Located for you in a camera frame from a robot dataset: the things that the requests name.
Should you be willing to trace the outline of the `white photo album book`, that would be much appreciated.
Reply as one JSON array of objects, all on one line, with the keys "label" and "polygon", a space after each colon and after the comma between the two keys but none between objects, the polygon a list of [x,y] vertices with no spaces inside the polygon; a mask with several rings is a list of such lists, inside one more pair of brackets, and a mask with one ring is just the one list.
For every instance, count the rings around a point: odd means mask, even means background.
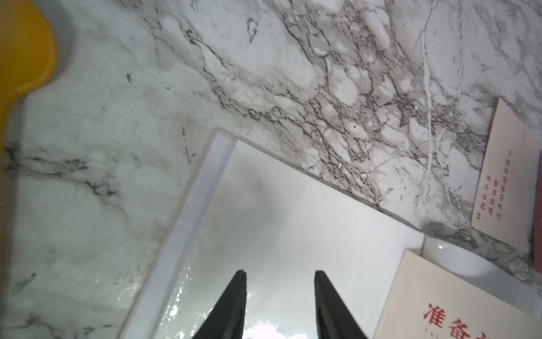
[{"label": "white photo album book", "polygon": [[121,337],[192,338],[243,270],[243,338],[317,338],[316,271],[376,338],[406,251],[541,322],[538,293],[489,261],[216,129]]}]

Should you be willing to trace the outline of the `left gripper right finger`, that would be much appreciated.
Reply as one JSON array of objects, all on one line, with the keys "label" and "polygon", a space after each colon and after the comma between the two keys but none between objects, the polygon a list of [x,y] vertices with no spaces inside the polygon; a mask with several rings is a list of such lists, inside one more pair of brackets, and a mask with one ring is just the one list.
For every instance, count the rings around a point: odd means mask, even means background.
[{"label": "left gripper right finger", "polygon": [[367,339],[324,271],[314,276],[319,339]]}]

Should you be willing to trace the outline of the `beige card red text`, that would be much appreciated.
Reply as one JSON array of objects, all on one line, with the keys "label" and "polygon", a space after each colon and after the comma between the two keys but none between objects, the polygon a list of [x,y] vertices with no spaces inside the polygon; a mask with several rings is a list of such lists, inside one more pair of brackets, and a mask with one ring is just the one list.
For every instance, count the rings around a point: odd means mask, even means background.
[{"label": "beige card red text", "polygon": [[540,338],[541,322],[406,251],[376,338]]}]

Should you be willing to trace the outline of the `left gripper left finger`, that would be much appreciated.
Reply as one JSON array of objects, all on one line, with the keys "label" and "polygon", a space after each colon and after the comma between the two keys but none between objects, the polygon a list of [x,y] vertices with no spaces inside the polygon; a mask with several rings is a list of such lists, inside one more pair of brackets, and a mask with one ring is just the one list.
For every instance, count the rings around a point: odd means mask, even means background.
[{"label": "left gripper left finger", "polygon": [[247,276],[237,271],[193,339],[242,339]]}]

